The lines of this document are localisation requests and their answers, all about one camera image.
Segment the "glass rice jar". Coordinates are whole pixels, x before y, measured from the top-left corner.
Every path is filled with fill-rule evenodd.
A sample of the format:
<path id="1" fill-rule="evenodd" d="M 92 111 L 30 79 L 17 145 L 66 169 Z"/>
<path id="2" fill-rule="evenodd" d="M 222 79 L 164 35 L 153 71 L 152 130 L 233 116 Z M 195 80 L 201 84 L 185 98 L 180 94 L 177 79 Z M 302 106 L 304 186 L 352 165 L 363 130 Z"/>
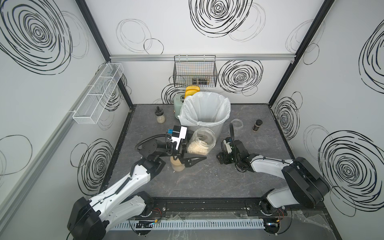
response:
<path id="1" fill-rule="evenodd" d="M 233 128 L 235 132 L 241 130 L 244 127 L 244 123 L 240 119 L 233 119 L 231 123 L 233 124 Z"/>

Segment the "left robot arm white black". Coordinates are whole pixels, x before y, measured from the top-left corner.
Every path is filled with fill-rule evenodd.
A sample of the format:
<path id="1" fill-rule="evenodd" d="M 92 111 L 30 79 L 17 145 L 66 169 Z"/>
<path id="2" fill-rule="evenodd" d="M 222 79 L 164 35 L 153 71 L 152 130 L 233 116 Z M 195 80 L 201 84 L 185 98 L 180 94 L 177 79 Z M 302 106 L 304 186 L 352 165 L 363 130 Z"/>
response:
<path id="1" fill-rule="evenodd" d="M 135 145 L 142 156 L 130 172 L 102 193 L 78 199 L 67 224 L 69 236 L 75 240 L 101 240 L 106 233 L 125 220 L 149 215 L 153 199 L 145 192 L 133 193 L 155 178 L 164 168 L 162 157 L 180 160 L 186 168 L 205 160 L 203 155 L 188 153 L 188 144 L 197 138 L 197 132 L 184 126 L 174 126 L 165 134 L 146 138 Z"/>

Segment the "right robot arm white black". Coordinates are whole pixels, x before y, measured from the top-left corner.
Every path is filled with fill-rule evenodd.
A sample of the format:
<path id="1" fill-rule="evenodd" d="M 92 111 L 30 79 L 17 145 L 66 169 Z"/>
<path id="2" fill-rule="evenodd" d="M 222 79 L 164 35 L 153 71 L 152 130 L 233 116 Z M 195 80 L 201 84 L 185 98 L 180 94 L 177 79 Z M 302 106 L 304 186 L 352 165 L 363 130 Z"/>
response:
<path id="1" fill-rule="evenodd" d="M 235 164 L 236 169 L 242 173 L 265 173 L 286 181 L 286 187 L 269 190 L 263 195 L 260 207 L 266 215 L 272 210 L 290 205 L 312 209 L 331 190 L 329 183 L 305 158 L 274 159 L 249 154 L 246 150 L 227 148 L 217 154 L 217 159 L 220 164 Z"/>

